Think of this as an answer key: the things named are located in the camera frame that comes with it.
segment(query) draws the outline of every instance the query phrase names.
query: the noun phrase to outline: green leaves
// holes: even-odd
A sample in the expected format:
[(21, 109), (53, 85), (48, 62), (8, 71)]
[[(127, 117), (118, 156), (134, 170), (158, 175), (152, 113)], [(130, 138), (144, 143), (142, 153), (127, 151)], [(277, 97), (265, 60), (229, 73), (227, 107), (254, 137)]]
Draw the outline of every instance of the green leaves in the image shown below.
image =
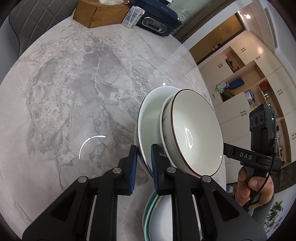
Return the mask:
[(279, 213), (284, 210), (281, 206), (282, 201), (276, 202), (272, 209), (269, 211), (264, 223), (264, 230), (268, 233), (271, 229), (276, 229), (280, 225), (281, 217), (278, 221), (276, 219), (279, 216)]

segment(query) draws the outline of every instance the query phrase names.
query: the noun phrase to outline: dark blue appliance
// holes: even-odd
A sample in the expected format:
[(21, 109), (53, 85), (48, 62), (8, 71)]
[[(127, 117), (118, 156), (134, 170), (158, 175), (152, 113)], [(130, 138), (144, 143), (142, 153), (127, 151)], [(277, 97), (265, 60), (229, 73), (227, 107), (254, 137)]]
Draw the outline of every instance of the dark blue appliance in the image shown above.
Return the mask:
[(161, 36), (169, 36), (181, 25), (176, 12), (158, 0), (130, 0), (130, 4), (145, 10), (137, 25)]

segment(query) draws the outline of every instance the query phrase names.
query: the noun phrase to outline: tissue box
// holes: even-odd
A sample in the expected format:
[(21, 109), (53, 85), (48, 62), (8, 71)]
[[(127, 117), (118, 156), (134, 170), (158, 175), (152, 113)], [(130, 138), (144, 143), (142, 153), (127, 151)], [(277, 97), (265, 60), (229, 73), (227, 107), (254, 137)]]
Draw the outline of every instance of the tissue box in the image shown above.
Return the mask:
[(121, 24), (127, 28), (133, 28), (144, 13), (145, 11), (140, 7), (132, 6)]
[(101, 4), (98, 0), (80, 0), (73, 19), (88, 28), (120, 24), (129, 7), (125, 5)]

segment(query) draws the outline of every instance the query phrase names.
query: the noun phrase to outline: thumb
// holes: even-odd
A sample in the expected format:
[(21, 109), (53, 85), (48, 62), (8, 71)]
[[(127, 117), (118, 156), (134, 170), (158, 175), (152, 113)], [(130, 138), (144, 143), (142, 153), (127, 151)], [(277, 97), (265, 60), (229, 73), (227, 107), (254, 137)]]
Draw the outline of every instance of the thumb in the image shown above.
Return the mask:
[[(261, 188), (261, 186), (263, 185), (264, 181), (265, 181), (265, 178), (263, 178), (263, 177), (252, 177), (249, 180), (248, 186), (252, 190), (257, 192)], [(268, 181), (266, 182), (265, 186), (262, 188), (260, 193), (261, 193), (261, 195), (260, 195), (258, 206), (268, 203), (273, 196), (274, 184), (272, 182), (271, 177), (269, 177)]]
[(265, 181), (265, 178), (263, 177), (252, 177), (249, 180), (248, 186), (252, 190), (257, 192), (260, 189), (260, 187), (263, 185), (264, 181)]

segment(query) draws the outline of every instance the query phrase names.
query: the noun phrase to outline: human hand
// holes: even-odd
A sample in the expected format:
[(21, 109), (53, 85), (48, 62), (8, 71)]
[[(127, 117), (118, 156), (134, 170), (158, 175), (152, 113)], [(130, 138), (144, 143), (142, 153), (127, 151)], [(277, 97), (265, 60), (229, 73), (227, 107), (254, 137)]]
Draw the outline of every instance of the human hand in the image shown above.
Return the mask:
[[(254, 191), (258, 191), (260, 187), (263, 185), (265, 178), (263, 177), (252, 177), (248, 183), (246, 183), (247, 174), (242, 167), (239, 170), (238, 178), (237, 178), (237, 191), (235, 193), (235, 200), (239, 205), (243, 206), (250, 200), (251, 189)], [(260, 207), (266, 203), (268, 203), (274, 194), (274, 183), (272, 178), (269, 177), (265, 186), (260, 191), (259, 202), (255, 205), (250, 206), (252, 209)]]

